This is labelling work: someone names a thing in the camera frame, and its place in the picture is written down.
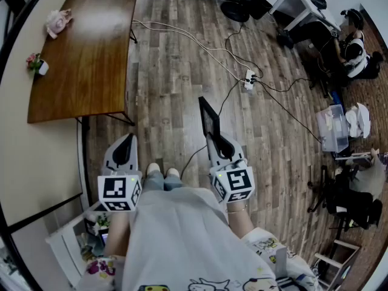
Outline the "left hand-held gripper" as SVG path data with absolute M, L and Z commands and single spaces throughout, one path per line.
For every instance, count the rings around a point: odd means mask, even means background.
M 105 152 L 98 197 L 107 211 L 135 211 L 142 193 L 138 164 L 138 140 L 133 133 L 119 138 Z

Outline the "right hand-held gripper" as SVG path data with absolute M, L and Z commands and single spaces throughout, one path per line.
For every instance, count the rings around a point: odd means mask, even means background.
M 252 167 L 247 165 L 243 148 L 234 138 L 225 132 L 220 132 L 220 137 L 218 154 L 211 134 L 206 136 L 212 191 L 217 201 L 224 204 L 245 201 L 255 191 Z M 221 166 L 219 158 L 230 163 Z

